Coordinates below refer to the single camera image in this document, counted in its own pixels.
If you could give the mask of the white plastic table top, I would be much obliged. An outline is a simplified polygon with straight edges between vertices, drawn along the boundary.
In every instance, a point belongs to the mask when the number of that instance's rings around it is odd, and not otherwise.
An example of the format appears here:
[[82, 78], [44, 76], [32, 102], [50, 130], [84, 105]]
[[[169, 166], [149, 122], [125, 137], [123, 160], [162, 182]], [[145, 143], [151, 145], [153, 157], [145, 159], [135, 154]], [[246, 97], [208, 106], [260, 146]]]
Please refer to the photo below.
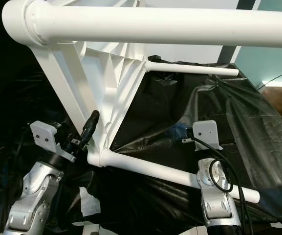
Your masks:
[[91, 112], [100, 120], [87, 162], [106, 166], [109, 149], [147, 72], [142, 44], [88, 38], [90, 18], [115, 20], [116, 10], [136, 10], [141, 0], [9, 0], [2, 9], [7, 34], [32, 51], [76, 130]]

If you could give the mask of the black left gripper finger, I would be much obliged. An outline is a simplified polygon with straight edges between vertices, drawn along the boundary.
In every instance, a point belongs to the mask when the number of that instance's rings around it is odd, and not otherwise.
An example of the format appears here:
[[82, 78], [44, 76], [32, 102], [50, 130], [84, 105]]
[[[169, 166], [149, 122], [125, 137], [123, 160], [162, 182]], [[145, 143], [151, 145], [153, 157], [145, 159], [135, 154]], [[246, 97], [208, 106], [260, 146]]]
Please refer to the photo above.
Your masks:
[[98, 110], [93, 110], [90, 117], [85, 122], [82, 132], [82, 144], [88, 144], [92, 135], [94, 134], [98, 122], [100, 120], [100, 112]]

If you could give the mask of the white plastic table leg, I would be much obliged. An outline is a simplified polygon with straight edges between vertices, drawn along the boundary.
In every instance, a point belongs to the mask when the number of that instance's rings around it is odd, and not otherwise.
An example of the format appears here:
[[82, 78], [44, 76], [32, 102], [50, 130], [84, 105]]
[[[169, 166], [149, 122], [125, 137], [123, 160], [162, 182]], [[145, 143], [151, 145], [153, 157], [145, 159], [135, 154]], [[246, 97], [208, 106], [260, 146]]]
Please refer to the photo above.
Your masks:
[[123, 154], [117, 154], [110, 150], [104, 149], [100, 156], [87, 157], [87, 161], [95, 166], [113, 166], [127, 171], [136, 172], [138, 174], [148, 175], [158, 178], [163, 181], [174, 182], [180, 185], [189, 186], [200, 190], [200, 200], [203, 201], [204, 195], [210, 193], [215, 196], [217, 201], [221, 195], [219, 190], [212, 182], [210, 171], [213, 171], [213, 176], [217, 176], [217, 170], [221, 163], [216, 162], [212, 165], [213, 159], [204, 159], [199, 161], [200, 173], [190, 174], [188, 172], [170, 168], [160, 164], [150, 163], [141, 159], [130, 157]]
[[34, 2], [29, 26], [43, 43], [100, 41], [282, 48], [282, 12], [174, 7], [53, 6]]
[[152, 61], [146, 61], [144, 64], [144, 69], [146, 71], [187, 72], [194, 74], [210, 74], [210, 75], [225, 75], [225, 76], [239, 75], [238, 69], [221, 69], [221, 68], [205, 67], [205, 66], [157, 63]]

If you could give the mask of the black plastic cover sheet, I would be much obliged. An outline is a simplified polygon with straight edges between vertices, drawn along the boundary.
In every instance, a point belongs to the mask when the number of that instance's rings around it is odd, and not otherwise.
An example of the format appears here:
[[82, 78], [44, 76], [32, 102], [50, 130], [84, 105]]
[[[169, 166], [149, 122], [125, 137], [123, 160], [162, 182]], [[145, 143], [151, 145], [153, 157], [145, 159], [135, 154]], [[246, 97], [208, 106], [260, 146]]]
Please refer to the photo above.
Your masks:
[[[36, 64], [0, 69], [0, 217], [10, 194], [43, 154], [30, 135], [36, 120], [62, 124], [69, 116]], [[111, 150], [197, 171], [203, 154], [181, 143], [194, 121], [217, 122], [223, 154], [244, 188], [260, 193], [247, 210], [257, 235], [282, 235], [282, 117], [241, 74], [237, 77], [148, 72]], [[80, 235], [79, 222], [95, 222], [119, 235], [178, 235], [203, 224], [200, 192], [111, 166], [95, 167], [78, 157], [65, 171], [45, 233]]]

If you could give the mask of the black vertical wall strip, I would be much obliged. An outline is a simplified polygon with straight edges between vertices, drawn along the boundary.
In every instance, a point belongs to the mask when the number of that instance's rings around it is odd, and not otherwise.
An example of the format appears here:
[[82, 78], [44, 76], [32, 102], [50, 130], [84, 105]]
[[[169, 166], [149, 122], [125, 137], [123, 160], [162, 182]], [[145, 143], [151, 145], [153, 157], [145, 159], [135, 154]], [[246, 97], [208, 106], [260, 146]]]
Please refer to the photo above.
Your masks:
[[[261, 0], [239, 0], [236, 9], [237, 10], [257, 10], [259, 8]], [[235, 63], [239, 54], [241, 46], [223, 46], [219, 57], [218, 63]]]

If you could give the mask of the black door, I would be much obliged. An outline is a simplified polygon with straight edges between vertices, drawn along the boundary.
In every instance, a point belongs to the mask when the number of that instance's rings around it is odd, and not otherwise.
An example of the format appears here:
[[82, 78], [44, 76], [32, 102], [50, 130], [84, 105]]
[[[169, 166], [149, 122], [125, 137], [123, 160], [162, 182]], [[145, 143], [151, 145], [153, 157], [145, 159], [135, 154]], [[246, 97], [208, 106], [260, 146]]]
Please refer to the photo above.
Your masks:
[[16, 108], [21, 94], [40, 85], [45, 75], [28, 47], [14, 41], [2, 24], [2, 8], [9, 0], [0, 0], [0, 119]]

